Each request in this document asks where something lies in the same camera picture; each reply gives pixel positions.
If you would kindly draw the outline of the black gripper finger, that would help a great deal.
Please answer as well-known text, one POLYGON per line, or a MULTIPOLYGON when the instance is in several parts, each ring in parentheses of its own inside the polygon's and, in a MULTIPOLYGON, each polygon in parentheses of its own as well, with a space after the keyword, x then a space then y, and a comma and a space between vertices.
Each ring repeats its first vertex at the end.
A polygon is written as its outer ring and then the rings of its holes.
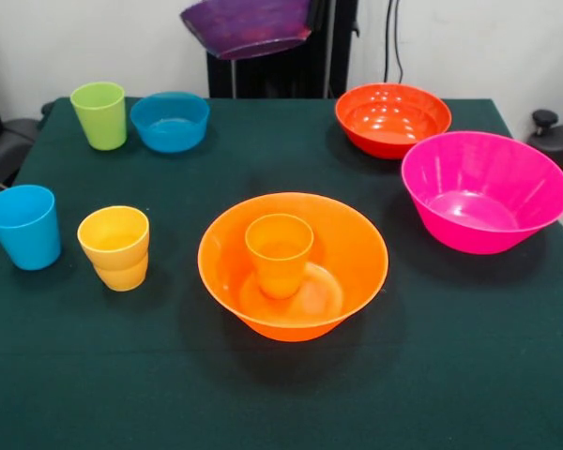
POLYGON ((318 31, 322 27, 324 18, 324 0, 311 0, 308 10, 308 28, 318 31))

